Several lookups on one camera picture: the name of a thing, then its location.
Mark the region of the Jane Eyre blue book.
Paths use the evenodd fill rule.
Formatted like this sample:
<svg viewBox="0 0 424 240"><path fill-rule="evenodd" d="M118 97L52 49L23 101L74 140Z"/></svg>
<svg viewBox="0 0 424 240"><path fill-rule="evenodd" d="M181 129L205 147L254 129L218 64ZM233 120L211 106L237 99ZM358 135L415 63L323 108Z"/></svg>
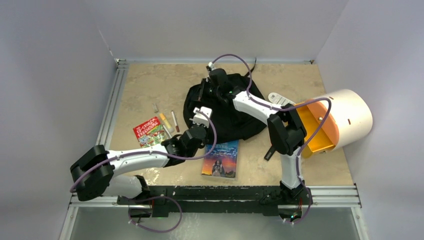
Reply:
<svg viewBox="0 0 424 240"><path fill-rule="evenodd" d="M217 143L213 151L203 159L201 174L208 177L235 180L238 152L238 140Z"/></svg>

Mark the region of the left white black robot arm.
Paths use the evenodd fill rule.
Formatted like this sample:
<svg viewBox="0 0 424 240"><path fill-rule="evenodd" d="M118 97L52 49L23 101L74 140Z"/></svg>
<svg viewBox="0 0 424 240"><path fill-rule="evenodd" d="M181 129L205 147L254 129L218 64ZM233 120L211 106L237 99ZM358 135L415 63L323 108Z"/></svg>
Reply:
<svg viewBox="0 0 424 240"><path fill-rule="evenodd" d="M194 124L183 134L176 135L147 148L112 151L105 146L90 148L70 167L75 193L82 202L101 195L118 195L130 198L138 205L146 203L149 191L141 176L127 177L127 173L150 168L167 168L195 160L198 149L205 146L208 127Z"/></svg>

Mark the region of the black student backpack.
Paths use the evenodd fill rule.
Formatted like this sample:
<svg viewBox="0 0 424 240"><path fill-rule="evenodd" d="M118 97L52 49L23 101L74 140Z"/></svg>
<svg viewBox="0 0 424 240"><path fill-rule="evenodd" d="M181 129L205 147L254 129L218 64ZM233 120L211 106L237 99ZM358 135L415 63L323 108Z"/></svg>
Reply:
<svg viewBox="0 0 424 240"><path fill-rule="evenodd" d="M198 100L200 90L200 84L191 86L184 100L183 119L188 128L192 126L191 118L194 116L195 108L200 107L212 109L211 120L216 129L218 144L247 140L266 128L266 124L260 120L221 103L216 97L205 92Z"/></svg>

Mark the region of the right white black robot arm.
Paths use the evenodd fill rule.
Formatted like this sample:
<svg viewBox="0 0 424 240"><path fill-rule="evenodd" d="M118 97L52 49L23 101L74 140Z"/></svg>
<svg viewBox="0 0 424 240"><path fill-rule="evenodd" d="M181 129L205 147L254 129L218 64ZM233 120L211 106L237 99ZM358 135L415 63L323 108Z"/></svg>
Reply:
<svg viewBox="0 0 424 240"><path fill-rule="evenodd" d="M251 94L248 87L232 82L222 68L209 65L207 71L199 97L211 96L224 108L248 115L267 126L271 148L281 158L280 196L284 202L294 203L307 190L301 171L301 153L307 131L296 108L290 103L283 106L272 104Z"/></svg>

